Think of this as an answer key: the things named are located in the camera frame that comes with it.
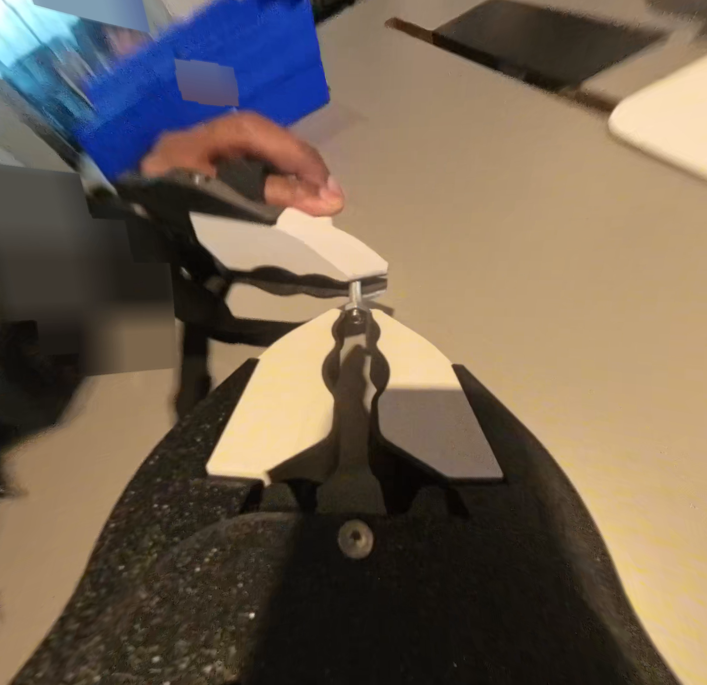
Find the black desk mat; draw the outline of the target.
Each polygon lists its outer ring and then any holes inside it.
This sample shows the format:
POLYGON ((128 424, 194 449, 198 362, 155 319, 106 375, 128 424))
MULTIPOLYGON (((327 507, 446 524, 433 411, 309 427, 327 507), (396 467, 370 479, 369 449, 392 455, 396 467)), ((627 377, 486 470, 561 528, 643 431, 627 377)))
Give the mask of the black desk mat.
POLYGON ((432 43, 550 92, 586 80, 667 38, 637 27, 518 0, 486 0, 432 31, 432 43))

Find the white document stand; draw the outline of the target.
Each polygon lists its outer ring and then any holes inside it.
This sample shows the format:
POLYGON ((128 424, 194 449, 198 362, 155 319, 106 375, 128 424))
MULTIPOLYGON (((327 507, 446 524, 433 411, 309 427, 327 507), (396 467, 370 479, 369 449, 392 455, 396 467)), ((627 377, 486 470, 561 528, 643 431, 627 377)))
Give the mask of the white document stand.
POLYGON ((646 155, 706 180, 706 57, 622 100, 608 129, 646 155))

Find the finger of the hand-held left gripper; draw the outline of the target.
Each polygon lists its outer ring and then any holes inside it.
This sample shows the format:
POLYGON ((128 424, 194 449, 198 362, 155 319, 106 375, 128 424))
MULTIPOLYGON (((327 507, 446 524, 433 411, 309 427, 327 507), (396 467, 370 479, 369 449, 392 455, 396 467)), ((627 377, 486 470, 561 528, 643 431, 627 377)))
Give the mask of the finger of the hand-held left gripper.
POLYGON ((223 344, 268 347, 307 323, 207 315, 207 336, 223 344))
POLYGON ((286 208, 271 226, 196 212, 190 221, 198 242, 229 271, 345 297, 354 284, 365 298, 388 288, 387 261, 329 218, 286 208))

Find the person's left hand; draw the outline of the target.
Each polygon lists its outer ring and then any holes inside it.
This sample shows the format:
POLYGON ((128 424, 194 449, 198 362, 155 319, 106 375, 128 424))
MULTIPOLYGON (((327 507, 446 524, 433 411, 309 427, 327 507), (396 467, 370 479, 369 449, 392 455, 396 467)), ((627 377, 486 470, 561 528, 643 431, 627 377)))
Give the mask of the person's left hand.
POLYGON ((252 112, 233 112, 182 131, 164 133, 141 161, 148 177, 172 169, 207 176, 226 159, 253 158, 274 169, 264 180, 264 201, 314 217, 343 211, 342 188, 320 153, 291 131, 252 112))

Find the blue plastic bin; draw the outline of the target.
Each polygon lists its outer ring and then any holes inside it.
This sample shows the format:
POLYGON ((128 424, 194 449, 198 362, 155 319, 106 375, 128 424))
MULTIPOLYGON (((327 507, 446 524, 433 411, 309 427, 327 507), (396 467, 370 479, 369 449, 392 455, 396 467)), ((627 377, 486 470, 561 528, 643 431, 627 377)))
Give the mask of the blue plastic bin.
POLYGON ((310 0, 212 0, 88 80, 75 141, 109 180, 163 133, 234 112, 292 126, 330 89, 310 0))

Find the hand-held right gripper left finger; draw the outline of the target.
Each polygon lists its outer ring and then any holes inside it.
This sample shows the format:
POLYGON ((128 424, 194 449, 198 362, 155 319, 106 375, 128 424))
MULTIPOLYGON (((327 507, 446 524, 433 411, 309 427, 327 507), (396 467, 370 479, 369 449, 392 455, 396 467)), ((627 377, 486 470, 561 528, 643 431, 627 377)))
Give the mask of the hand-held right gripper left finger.
POLYGON ((332 430, 334 398, 323 370, 340 314, 328 310, 262 352, 207 461, 209 476, 265 484, 280 481, 277 474, 307 476, 292 461, 302 462, 332 430))

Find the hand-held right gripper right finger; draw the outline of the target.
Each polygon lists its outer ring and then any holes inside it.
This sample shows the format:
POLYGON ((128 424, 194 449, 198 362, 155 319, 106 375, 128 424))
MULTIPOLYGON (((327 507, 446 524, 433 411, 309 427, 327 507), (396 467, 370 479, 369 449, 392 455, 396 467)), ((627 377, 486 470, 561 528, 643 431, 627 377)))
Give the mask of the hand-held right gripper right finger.
POLYGON ((447 480, 502 481, 499 461, 452 362, 378 309, 372 322, 370 379, 383 439, 447 480))

